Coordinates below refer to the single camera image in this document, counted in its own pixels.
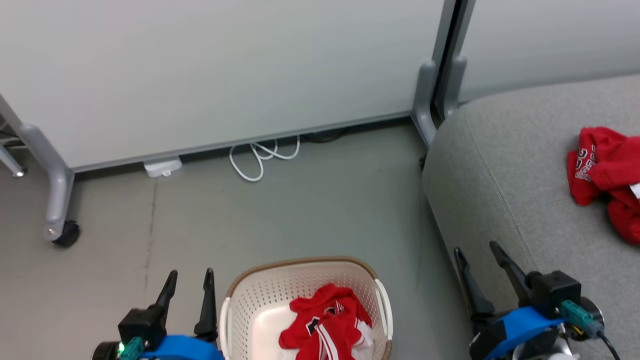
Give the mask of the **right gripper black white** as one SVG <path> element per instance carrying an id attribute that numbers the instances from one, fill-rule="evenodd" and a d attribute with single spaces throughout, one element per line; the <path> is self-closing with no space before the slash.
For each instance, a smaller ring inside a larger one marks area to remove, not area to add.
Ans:
<path id="1" fill-rule="evenodd" d="M 510 285 L 518 297 L 518 305 L 529 306 L 531 290 L 526 285 L 524 271 L 497 241 L 490 241 L 489 247 L 498 266 L 509 278 Z M 475 281 L 471 266 L 459 247 L 454 249 L 454 260 L 471 321 L 492 317 L 495 312 L 494 305 L 486 298 Z M 579 354 L 574 354 L 570 349 L 563 327 L 550 327 L 543 333 L 519 344 L 515 348 L 515 360 L 579 360 Z"/>

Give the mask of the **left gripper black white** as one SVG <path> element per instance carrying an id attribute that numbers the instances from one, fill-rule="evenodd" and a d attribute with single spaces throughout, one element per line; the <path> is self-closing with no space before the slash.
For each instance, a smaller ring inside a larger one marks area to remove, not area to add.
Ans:
<path id="1" fill-rule="evenodd" d="M 170 301 L 175 294 L 177 285 L 178 271 L 173 269 L 169 272 L 157 300 L 150 306 L 154 310 L 161 312 L 163 321 L 167 320 Z M 217 337 L 217 299 L 215 294 L 215 274 L 212 268 L 206 269 L 202 288 L 204 295 L 199 321 L 194 326 L 194 334 L 196 337 Z M 122 343 L 119 341 L 101 342 L 93 351 L 93 360 L 119 360 L 121 350 Z"/>

